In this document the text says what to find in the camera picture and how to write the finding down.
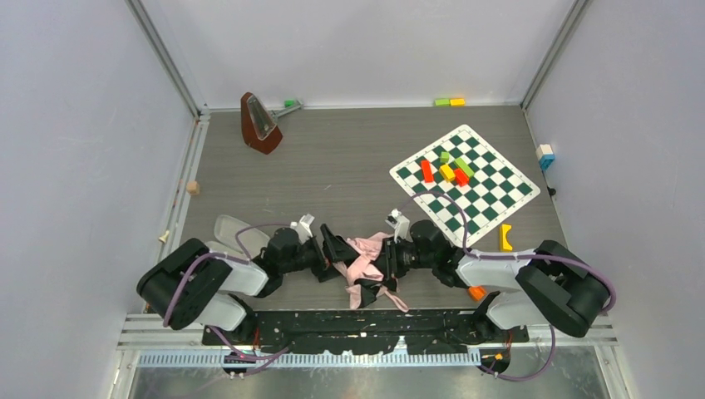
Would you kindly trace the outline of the pink and black folding umbrella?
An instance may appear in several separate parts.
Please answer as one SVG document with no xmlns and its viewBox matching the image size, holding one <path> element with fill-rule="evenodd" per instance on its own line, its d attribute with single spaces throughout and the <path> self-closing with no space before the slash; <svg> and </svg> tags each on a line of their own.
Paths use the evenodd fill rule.
<svg viewBox="0 0 705 399">
<path fill-rule="evenodd" d="M 366 291 L 361 283 L 357 283 L 359 279 L 371 280 L 372 288 L 379 288 L 376 293 L 372 294 L 372 302 L 382 295 L 386 295 L 395 306 L 402 312 L 407 313 L 409 307 L 402 301 L 392 290 L 382 286 L 382 272 L 373 264 L 373 261 L 382 252 L 382 241 L 390 238 L 390 234 L 378 232 L 371 237 L 365 238 L 347 238 L 346 243 L 351 245 L 357 253 L 355 259 L 350 266 L 346 266 L 344 262 L 335 262 L 333 267 L 347 280 L 346 291 L 349 295 L 349 308 L 363 308 L 362 294 Z"/>
</svg>

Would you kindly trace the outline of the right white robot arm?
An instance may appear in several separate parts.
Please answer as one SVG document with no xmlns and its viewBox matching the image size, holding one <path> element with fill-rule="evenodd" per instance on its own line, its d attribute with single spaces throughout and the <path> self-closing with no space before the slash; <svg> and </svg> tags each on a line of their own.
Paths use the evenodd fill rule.
<svg viewBox="0 0 705 399">
<path fill-rule="evenodd" d="M 388 216 L 394 235 L 379 256 L 382 272 L 397 281 L 425 268 L 451 288 L 484 288 L 476 319 L 500 330 L 549 324 L 584 337 L 595 319 L 614 304 L 614 288 L 554 240 L 515 253 L 483 252 L 452 244 L 429 220 L 414 224 Z"/>
</svg>

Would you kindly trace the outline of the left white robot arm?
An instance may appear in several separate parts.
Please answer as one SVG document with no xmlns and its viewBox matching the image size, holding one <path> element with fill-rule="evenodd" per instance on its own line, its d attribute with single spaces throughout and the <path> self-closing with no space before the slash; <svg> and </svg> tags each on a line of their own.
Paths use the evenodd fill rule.
<svg viewBox="0 0 705 399">
<path fill-rule="evenodd" d="M 306 269 L 324 282 L 338 276 L 336 264 L 357 259 L 358 251 L 327 225 L 321 231 L 319 243 L 306 229 L 281 227 L 252 259 L 188 239 L 141 277 L 136 292 L 175 331 L 198 323 L 247 337 L 257 322 L 242 295 L 265 298 L 286 274 Z"/>
</svg>

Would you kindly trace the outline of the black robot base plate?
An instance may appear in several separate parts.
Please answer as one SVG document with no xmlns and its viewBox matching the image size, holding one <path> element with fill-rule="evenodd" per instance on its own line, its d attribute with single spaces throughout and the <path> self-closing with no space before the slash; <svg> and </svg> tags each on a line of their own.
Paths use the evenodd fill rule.
<svg viewBox="0 0 705 399">
<path fill-rule="evenodd" d="M 524 328 L 501 330 L 470 309 L 259 311 L 233 332 L 205 328 L 202 343 L 226 342 L 266 354 L 388 354 L 405 343 L 411 354 L 454 354 L 484 343 L 525 343 Z"/>
</svg>

